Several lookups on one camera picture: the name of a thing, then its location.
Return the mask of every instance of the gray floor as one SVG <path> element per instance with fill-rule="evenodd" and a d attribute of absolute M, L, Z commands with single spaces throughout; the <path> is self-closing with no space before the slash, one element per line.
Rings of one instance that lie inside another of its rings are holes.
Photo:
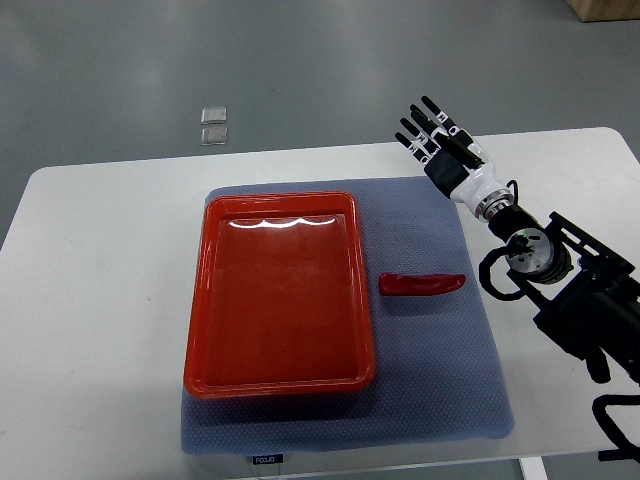
<path fill-rule="evenodd" d="M 0 241 L 39 168 L 392 141 L 425 93 L 473 134 L 607 126 L 640 157 L 639 74 L 640 21 L 581 24 L 565 0 L 0 0 Z M 199 146 L 208 105 L 229 109 L 224 146 Z M 552 480 L 640 475 L 545 463 Z"/>

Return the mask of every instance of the blue mat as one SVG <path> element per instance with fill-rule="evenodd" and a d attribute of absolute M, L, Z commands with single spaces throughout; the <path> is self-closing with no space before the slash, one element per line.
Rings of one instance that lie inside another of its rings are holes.
<path fill-rule="evenodd" d="M 198 400 L 183 390 L 184 451 L 262 455 L 506 437 L 513 415 L 460 220 L 426 176 L 229 187 L 207 204 L 330 190 L 358 202 L 375 380 L 361 392 L 289 398 Z M 464 273 L 467 283 L 436 297 L 381 297 L 383 272 Z"/>

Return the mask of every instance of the robotic hand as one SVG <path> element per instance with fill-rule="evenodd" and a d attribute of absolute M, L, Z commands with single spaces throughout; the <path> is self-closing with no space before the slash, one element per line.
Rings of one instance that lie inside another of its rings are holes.
<path fill-rule="evenodd" d="M 402 118 L 400 123 L 414 139 L 400 132 L 396 139 L 424 165 L 440 192 L 464 203 L 505 243 L 480 263 L 482 287 L 503 301 L 526 295 L 540 310 L 533 319 L 538 328 L 564 351 L 585 360 L 595 382 L 610 380 L 606 352 L 640 384 L 640 283 L 629 276 L 635 267 L 555 212 L 547 227 L 538 224 L 518 205 L 517 183 L 498 181 L 491 158 L 473 137 L 428 97 L 422 102 L 435 121 L 411 105 L 411 118 L 419 128 Z M 580 256 L 580 271 L 549 300 L 532 283 L 556 283 L 573 270 L 567 247 Z M 491 266 L 501 257 L 509 265 L 507 276 L 519 288 L 516 292 L 500 292 L 491 283 Z M 640 448 L 606 414 L 609 405 L 640 405 L 640 396 L 603 395 L 594 401 L 596 420 L 620 449 L 600 452 L 600 459 L 640 462 Z"/>

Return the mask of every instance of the red tray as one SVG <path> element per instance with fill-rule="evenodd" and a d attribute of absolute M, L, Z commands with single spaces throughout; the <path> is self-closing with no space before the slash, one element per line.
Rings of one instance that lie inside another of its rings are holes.
<path fill-rule="evenodd" d="M 212 201 L 187 391 L 200 399 L 353 391 L 374 375 L 355 199 L 322 192 Z"/>

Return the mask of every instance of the red pepper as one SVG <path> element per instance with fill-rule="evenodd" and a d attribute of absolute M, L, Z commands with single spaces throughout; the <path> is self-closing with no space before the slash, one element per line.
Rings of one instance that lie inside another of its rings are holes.
<path fill-rule="evenodd" d="M 396 275 L 383 273 L 378 281 L 380 295 L 431 296 L 453 292 L 464 285 L 467 277 L 460 275 Z"/>

